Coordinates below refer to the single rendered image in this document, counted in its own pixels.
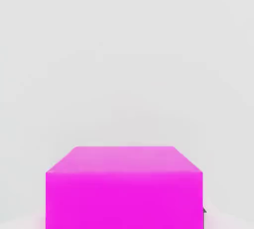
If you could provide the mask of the small magenta cube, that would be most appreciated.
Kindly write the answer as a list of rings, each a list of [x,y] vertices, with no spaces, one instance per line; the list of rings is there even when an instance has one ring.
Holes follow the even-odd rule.
[[[204,229],[202,171],[170,146],[75,147],[46,172],[45,229]]]

